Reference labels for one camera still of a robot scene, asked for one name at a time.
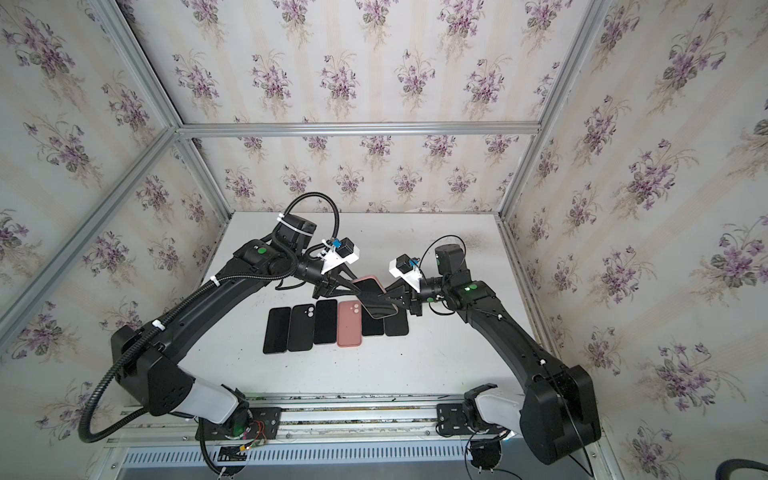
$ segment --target wall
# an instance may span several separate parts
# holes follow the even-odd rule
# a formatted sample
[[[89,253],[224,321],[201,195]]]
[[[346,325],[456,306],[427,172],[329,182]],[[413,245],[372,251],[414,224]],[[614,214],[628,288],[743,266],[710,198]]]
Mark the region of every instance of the wall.
[[[0,313],[161,131],[87,2],[0,2]],[[0,477],[85,478],[80,409],[111,364],[111,332],[200,281],[220,231],[169,151],[0,354]],[[95,428],[119,416],[112,386]]]
[[[617,2],[509,218],[625,478],[768,462],[766,31],[765,2]]]
[[[118,3],[190,123],[536,121],[588,4]],[[527,143],[247,137],[201,147],[237,210],[276,209],[308,188],[349,212],[488,211]]]

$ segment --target white zip tie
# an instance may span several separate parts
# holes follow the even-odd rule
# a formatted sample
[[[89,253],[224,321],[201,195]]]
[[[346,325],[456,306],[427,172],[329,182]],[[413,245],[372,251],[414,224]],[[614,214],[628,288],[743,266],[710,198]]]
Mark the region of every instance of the white zip tie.
[[[282,223],[282,224],[283,224],[283,225],[285,225],[286,227],[290,228],[290,229],[291,229],[291,230],[293,230],[294,232],[299,232],[299,233],[301,233],[302,235],[307,235],[308,237],[311,237],[311,236],[312,236],[312,234],[311,234],[311,233],[307,233],[307,232],[305,232],[304,230],[299,230],[298,228],[294,227],[294,226],[293,226],[293,225],[291,225],[290,223],[288,223],[288,222],[286,222],[285,220],[283,220],[283,218],[284,218],[284,217],[285,217],[285,215],[283,215],[283,213],[282,213],[282,212],[280,212],[279,214],[277,214],[277,221],[278,221],[278,222],[280,222],[280,223]]]

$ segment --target black mounting plate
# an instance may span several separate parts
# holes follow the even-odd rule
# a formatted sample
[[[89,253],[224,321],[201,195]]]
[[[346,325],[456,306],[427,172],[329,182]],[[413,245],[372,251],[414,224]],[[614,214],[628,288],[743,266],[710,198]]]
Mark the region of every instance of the black mounting plate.
[[[503,431],[501,426],[494,425],[484,435],[498,435]],[[437,404],[437,433],[444,437],[475,433],[467,426],[467,418],[464,416],[461,403]]]
[[[280,407],[266,407],[249,409],[253,414],[253,425],[250,427],[250,431],[246,432],[242,440],[253,440],[257,433],[259,433],[259,427],[256,424],[256,420],[264,422],[264,436],[267,440],[274,440],[277,438],[277,429],[280,427],[280,413],[283,411]],[[215,423],[203,421],[203,434],[206,441],[209,440],[229,440],[223,433],[217,430],[218,425]],[[195,440],[200,441],[200,436],[195,433]]]

